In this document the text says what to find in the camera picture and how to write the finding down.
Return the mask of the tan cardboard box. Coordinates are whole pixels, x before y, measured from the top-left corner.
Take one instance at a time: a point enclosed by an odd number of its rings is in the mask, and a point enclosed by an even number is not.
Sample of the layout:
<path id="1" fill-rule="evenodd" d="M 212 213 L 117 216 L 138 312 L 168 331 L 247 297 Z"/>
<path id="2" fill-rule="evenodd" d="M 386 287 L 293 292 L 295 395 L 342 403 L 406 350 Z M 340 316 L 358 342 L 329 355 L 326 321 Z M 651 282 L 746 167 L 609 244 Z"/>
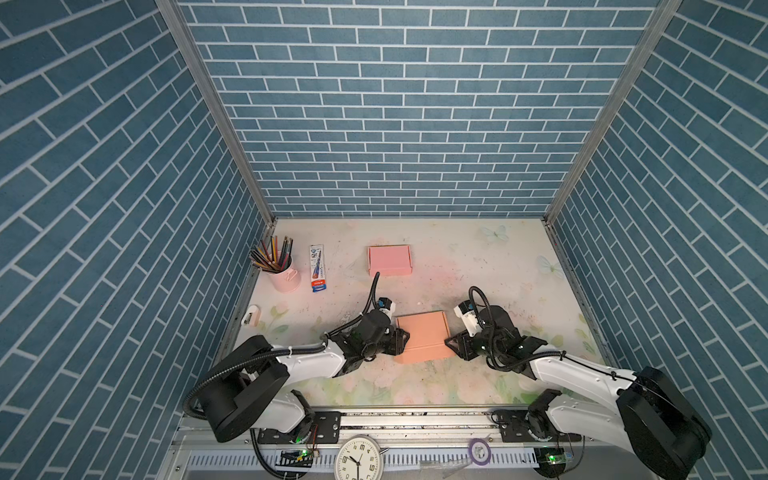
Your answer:
<path id="1" fill-rule="evenodd" d="M 408 365 L 455 356 L 445 344 L 450 331 L 443 311 L 399 316 L 397 327 L 410 334 L 403 353 L 395 357 L 397 363 Z"/>

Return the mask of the pink cardboard box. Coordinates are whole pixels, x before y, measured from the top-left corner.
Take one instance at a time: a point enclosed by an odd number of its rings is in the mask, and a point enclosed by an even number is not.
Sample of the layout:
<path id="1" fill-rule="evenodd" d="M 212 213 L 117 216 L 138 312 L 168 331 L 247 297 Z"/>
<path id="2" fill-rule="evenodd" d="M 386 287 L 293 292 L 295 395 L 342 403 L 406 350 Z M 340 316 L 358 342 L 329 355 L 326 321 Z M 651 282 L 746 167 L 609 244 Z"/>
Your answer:
<path id="1" fill-rule="evenodd" d="M 407 276 L 413 271 L 409 245 L 381 245 L 368 248 L 368 271 L 371 277 Z"/>

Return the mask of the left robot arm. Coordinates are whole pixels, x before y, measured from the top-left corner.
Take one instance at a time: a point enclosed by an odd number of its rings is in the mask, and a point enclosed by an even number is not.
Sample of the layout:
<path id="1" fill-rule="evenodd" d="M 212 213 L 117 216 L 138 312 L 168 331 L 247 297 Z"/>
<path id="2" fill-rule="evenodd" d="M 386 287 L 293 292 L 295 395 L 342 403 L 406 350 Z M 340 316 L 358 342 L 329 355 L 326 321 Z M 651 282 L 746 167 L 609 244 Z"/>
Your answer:
<path id="1" fill-rule="evenodd" d="M 380 354 L 404 353 L 410 334 L 376 308 L 326 332 L 318 344 L 275 346 L 262 335 L 245 340 L 187 393 L 184 413 L 205 420 L 220 443 L 244 432 L 274 430 L 302 443 L 318 428 L 317 412 L 293 386 L 336 378 Z"/>

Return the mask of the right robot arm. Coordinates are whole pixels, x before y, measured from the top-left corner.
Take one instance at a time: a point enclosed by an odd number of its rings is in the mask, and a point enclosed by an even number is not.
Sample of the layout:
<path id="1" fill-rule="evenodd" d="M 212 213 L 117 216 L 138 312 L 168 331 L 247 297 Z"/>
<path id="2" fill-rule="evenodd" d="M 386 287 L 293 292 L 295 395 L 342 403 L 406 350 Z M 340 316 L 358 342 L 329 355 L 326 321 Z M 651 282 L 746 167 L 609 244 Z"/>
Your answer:
<path id="1" fill-rule="evenodd" d="M 711 428 L 662 371 L 616 369 L 523 335 L 498 305 L 467 300 L 454 309 L 464 331 L 445 344 L 465 361 L 523 375 L 544 391 L 524 412 L 497 410 L 502 432 L 517 426 L 539 442 L 591 438 L 633 453 L 662 479 L 685 479 L 712 439 Z"/>

